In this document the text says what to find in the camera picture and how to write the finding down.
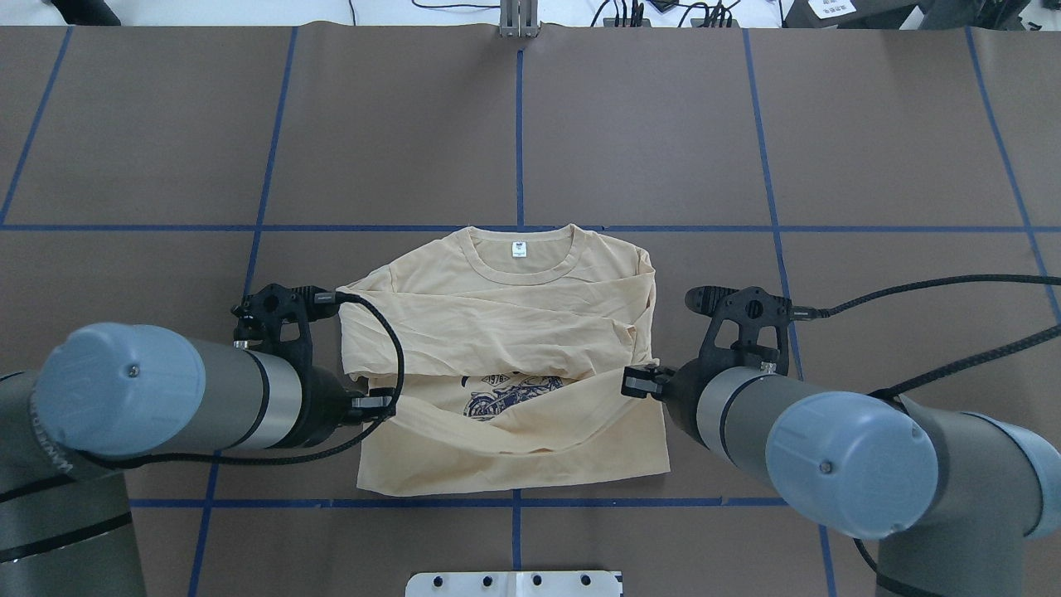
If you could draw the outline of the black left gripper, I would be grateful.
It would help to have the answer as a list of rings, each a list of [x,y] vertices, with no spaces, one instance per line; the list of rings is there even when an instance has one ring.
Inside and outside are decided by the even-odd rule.
[[[312,366],[307,414],[300,426],[300,446],[315,447],[342,426],[350,409],[350,425],[383,422],[395,415],[395,388],[372,388],[367,393],[349,388],[332,371]]]

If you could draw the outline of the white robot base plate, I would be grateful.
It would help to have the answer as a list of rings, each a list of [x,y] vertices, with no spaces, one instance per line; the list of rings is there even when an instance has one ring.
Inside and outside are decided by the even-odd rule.
[[[405,596],[624,596],[620,570],[417,573]]]

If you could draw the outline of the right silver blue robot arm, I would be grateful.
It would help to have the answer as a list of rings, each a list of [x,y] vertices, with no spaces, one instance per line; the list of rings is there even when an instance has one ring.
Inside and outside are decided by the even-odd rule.
[[[632,366],[622,393],[816,524],[879,544],[879,596],[1020,596],[1025,543],[1059,529],[1059,452],[1032,431],[766,366]]]

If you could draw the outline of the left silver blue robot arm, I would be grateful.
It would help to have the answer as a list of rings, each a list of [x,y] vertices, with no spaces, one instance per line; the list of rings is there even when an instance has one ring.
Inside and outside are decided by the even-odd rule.
[[[144,596],[126,472],[314,446],[379,424],[395,397],[156,326],[75,330],[40,370],[2,377],[2,593]]]

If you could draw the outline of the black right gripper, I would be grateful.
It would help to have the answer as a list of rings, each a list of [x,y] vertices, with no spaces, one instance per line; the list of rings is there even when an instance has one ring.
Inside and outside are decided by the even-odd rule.
[[[622,374],[622,396],[659,400],[678,431],[685,432],[697,444],[705,439],[697,423],[705,377],[698,364],[685,364],[679,369],[660,364],[626,366]]]

